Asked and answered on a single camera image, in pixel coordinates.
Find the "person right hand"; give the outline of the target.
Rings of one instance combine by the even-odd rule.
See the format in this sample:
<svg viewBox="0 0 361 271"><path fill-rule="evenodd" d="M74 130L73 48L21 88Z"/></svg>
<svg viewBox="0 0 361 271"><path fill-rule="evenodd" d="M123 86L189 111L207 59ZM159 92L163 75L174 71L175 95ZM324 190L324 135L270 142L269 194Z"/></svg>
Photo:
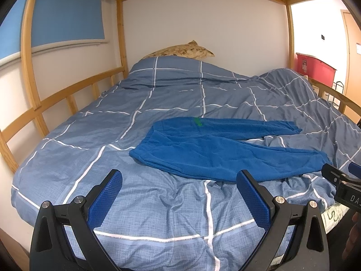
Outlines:
<svg viewBox="0 0 361 271"><path fill-rule="evenodd" d="M348 240L346 242L345 249L344 249L343 254L342 254L342 260L346 260L347 257L351 254L351 251L353 251L353 248L355 247L356 242L358 241L358 239L360 237L360 230L359 230L359 228L357 226L359 216L360 216L359 213L356 212L352 217L352 221L354 222L354 226L350 230L349 238L348 238Z"/></svg>

